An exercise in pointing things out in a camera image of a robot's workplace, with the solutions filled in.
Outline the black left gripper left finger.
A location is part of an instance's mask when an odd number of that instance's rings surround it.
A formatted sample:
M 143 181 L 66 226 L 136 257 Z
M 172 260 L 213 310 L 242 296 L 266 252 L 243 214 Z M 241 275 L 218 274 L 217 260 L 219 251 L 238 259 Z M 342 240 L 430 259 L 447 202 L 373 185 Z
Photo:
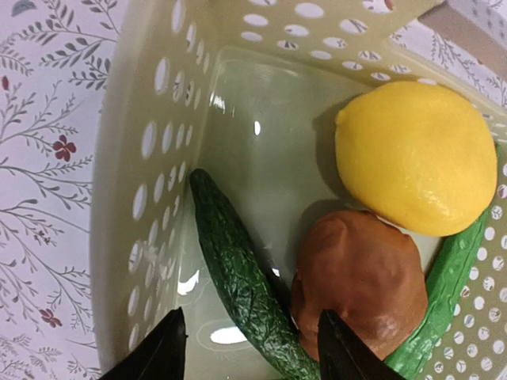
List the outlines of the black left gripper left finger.
M 171 310 L 125 359 L 101 380 L 183 380 L 186 325 L 182 308 Z

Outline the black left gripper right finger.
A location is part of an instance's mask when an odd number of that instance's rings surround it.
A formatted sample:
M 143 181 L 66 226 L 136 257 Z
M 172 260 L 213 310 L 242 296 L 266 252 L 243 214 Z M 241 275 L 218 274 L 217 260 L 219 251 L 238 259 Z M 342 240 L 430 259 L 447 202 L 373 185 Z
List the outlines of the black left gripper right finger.
M 400 380 L 334 310 L 321 312 L 318 354 L 323 380 Z

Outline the pale green plastic basket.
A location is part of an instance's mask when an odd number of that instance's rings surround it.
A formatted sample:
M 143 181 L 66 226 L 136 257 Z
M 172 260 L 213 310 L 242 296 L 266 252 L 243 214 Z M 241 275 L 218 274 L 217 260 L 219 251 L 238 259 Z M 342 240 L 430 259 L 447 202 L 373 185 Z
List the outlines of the pale green plastic basket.
M 506 145 L 503 1 L 133 1 L 110 68 L 93 170 L 90 271 L 108 371 L 182 308 L 188 379 L 275 379 L 219 300 L 189 174 L 234 204 L 284 306 L 300 238 L 358 202 L 334 119 L 394 81 L 438 84 Z

